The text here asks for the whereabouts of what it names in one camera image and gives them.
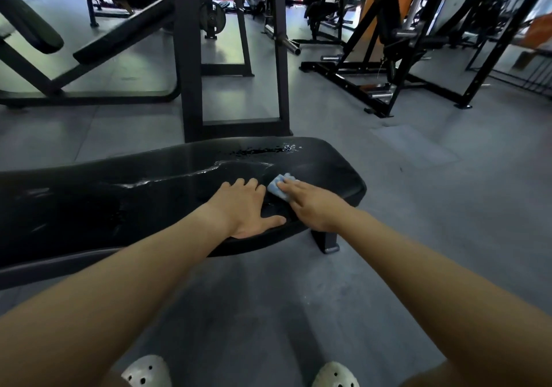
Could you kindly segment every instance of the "weight plate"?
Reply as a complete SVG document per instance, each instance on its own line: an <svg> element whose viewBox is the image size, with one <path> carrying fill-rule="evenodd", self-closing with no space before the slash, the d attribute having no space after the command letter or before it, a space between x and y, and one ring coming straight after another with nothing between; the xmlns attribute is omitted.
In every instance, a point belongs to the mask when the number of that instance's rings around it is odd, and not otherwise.
<svg viewBox="0 0 552 387"><path fill-rule="evenodd" d="M213 28L215 34L221 33L226 26L224 9L215 2L203 3L199 8L199 26L205 32L207 29Z"/></svg>

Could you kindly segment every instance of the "shoe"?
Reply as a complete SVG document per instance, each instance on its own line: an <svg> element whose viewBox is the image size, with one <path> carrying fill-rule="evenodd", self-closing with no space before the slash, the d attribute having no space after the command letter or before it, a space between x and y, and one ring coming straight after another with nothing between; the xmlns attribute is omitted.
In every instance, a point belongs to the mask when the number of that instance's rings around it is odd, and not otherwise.
<svg viewBox="0 0 552 387"><path fill-rule="evenodd" d="M318 371L313 387L359 387L359 384L345 365L328 362Z"/></svg>
<svg viewBox="0 0 552 387"><path fill-rule="evenodd" d="M169 367L163 358L146 355L134 361L121 374L131 387L172 387Z"/></svg>

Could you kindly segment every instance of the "person's right hand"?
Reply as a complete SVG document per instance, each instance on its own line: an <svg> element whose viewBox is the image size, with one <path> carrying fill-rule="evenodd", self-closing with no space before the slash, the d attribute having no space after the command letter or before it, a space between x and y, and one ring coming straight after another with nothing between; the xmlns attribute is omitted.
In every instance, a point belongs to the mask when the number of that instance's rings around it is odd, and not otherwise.
<svg viewBox="0 0 552 387"><path fill-rule="evenodd" d="M336 233L341 218L353 208L333 192L307 182L286 179L278 188L290 196L289 204L299 219L316 231Z"/></svg>

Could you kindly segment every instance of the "floor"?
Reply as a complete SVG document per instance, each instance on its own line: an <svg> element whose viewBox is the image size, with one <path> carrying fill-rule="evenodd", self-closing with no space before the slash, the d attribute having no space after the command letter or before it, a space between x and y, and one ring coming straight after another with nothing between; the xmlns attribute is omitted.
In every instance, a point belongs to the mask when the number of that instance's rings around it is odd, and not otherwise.
<svg viewBox="0 0 552 387"><path fill-rule="evenodd" d="M70 48L89 39L86 7L63 8L69 14L82 10L83 26L73 24L74 38L62 34ZM57 28L65 16L73 15L60 13L50 21ZM298 9L289 9L287 18L290 37L308 35ZM247 28L256 76L204 78L208 119L277 112L272 43L251 19ZM239 61L236 32L229 16L219 39L204 43L204 61ZM145 55L151 48L136 46L121 57L139 58L147 70L159 63ZM317 74L298 70L301 60L319 60L331 51L306 47L300 57L288 56L294 134L327 140L355 167L369 188L360 208L552 314L550 101L491 81L473 109L462 111L430 92L408 90L398 98L395 116L382 120ZM106 68L117 71L121 60ZM460 74L454 63L431 66L431 74L439 74L438 68L441 76ZM180 109L176 100L1 110L0 169L182 143ZM405 129L447 153L448 161L413 161L409 147L389 138ZM340 245L339 253L323 256L302 233L262 251L207 260L115 369L152 353L168 362L177 387L308 386L324 362L335 360L362 386L387 387L439 364L443 356L390 289L348 244ZM56 281L0 292L0 313Z"/></svg>

